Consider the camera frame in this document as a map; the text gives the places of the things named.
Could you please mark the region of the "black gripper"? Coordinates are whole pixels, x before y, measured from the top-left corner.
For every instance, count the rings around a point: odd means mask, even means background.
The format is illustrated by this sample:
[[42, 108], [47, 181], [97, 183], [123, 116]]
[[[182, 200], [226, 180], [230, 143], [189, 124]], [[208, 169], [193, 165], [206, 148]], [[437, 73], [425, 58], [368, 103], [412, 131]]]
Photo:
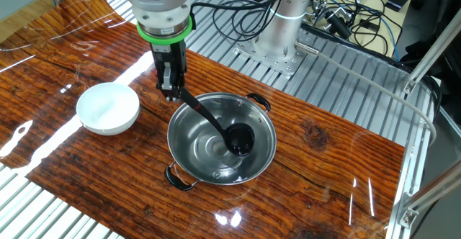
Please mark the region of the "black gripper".
[[186, 43], [184, 40], [170, 45], [150, 44], [156, 65], [158, 82], [156, 88], [168, 102], [180, 100], [180, 90], [185, 85], [187, 72]]

